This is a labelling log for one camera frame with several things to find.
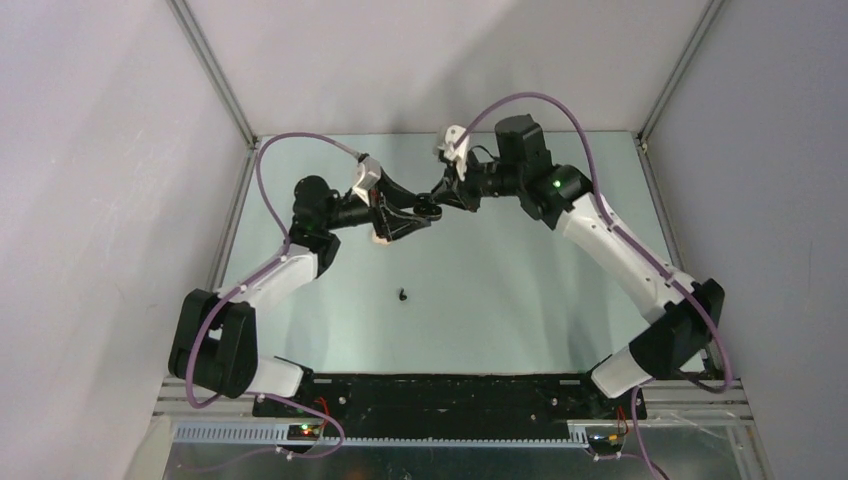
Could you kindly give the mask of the right corner aluminium post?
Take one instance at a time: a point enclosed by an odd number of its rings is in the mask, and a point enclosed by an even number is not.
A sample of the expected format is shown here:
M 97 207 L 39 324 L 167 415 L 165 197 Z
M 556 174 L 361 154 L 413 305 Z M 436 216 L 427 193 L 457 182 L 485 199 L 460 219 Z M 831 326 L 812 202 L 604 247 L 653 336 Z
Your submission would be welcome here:
M 725 0 L 709 0 L 701 12 L 693 30 L 675 60 L 659 94 L 651 105 L 645 120 L 637 132 L 636 138 L 643 149 L 659 124 L 663 113 L 674 96 L 683 77 L 698 54 L 718 17 L 726 5 Z

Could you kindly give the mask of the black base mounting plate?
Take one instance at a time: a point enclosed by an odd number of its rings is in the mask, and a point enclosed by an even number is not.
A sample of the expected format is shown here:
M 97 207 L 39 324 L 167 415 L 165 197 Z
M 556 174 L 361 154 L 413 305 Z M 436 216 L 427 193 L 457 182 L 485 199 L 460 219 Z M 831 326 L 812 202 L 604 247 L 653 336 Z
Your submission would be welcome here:
M 350 437 L 561 439 L 572 421 L 644 420 L 641 396 L 605 397 L 585 374 L 315 374 L 290 407 L 256 401 L 258 418 L 302 418 L 316 406 Z

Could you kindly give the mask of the black earbud charging case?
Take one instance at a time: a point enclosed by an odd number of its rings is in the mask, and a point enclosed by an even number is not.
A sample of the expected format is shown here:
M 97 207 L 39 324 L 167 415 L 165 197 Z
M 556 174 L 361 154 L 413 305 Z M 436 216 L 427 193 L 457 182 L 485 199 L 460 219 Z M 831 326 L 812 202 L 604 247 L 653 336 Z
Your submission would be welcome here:
M 435 222 L 443 217 L 443 209 L 440 205 L 426 199 L 419 199 L 413 206 L 413 213 L 429 222 Z

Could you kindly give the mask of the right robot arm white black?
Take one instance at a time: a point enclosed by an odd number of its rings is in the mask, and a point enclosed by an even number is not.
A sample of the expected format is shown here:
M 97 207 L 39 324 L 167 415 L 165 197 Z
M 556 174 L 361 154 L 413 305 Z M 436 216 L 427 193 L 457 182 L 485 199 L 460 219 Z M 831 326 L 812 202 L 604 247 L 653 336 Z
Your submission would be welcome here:
M 592 383 L 583 388 L 581 402 L 591 416 L 606 418 L 620 407 L 623 394 L 678 372 L 712 341 L 724 290 L 658 258 L 586 175 L 554 163 L 531 115 L 499 121 L 495 136 L 497 155 L 479 162 L 467 129 L 444 128 L 434 152 L 446 169 L 431 197 L 472 212 L 484 198 L 516 197 L 529 217 L 579 246 L 616 280 L 648 327 L 590 370 Z

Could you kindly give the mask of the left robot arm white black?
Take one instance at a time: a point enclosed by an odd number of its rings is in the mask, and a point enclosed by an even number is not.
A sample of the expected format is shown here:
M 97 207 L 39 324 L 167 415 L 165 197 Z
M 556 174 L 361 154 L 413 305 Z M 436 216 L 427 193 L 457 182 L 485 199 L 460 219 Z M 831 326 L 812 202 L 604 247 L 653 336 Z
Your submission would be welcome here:
M 414 194 L 385 174 L 368 176 L 345 194 L 320 176 L 300 180 L 292 225 L 280 249 L 234 286 L 195 289 L 185 297 L 169 373 L 215 396 L 276 395 L 290 415 L 308 414 L 316 403 L 315 388 L 303 381 L 310 370 L 260 354 L 259 316 L 329 269 L 341 245 L 336 230 L 370 224 L 378 239 L 391 242 L 441 216 L 428 195 Z

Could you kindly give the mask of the beige earbud charging case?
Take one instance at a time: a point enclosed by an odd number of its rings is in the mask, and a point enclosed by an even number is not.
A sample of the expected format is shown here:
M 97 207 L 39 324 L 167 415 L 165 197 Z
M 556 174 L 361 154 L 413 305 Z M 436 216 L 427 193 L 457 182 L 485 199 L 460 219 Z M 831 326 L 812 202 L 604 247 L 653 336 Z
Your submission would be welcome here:
M 371 241 L 375 245 L 379 245 L 379 246 L 389 246 L 392 243 L 391 240 L 380 237 L 375 231 L 373 231 L 372 234 L 371 234 Z

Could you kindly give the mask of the left corner aluminium post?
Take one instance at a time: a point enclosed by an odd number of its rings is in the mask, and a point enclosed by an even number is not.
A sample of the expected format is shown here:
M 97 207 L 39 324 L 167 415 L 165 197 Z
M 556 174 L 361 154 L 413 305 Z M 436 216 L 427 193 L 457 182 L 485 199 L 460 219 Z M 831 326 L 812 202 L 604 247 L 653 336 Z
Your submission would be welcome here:
M 248 148 L 252 148 L 257 141 L 257 135 L 190 3 L 185 0 L 167 0 L 166 3 L 241 139 Z

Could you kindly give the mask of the corner aluminium post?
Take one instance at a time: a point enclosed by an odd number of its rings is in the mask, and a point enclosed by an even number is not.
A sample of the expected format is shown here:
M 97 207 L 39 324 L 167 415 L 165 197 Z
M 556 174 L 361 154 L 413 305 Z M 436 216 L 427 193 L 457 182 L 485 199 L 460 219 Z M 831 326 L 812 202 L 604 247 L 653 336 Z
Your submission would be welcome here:
M 241 139 L 248 148 L 252 148 L 257 141 L 257 135 L 190 3 L 185 0 L 167 0 L 166 3 Z
M 701 12 L 693 30 L 675 60 L 659 94 L 651 105 L 645 120 L 637 132 L 636 138 L 643 149 L 659 124 L 663 113 L 674 96 L 683 77 L 698 54 L 718 17 L 726 5 L 725 0 L 709 0 Z

